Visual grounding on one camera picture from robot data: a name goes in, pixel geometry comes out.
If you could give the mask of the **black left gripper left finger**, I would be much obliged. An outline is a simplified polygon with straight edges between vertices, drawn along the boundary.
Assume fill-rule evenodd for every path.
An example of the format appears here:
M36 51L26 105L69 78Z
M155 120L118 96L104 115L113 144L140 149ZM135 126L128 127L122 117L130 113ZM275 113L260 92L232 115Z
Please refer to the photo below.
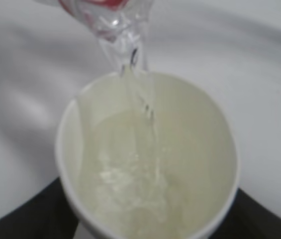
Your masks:
M59 179L0 219L0 239L72 239L78 219Z

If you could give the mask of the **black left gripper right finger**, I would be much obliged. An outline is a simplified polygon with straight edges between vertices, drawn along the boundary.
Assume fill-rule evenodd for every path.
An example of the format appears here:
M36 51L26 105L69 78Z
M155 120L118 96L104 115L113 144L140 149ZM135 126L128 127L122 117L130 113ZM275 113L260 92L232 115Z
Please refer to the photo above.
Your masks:
M281 218L239 190L212 239L281 239Z

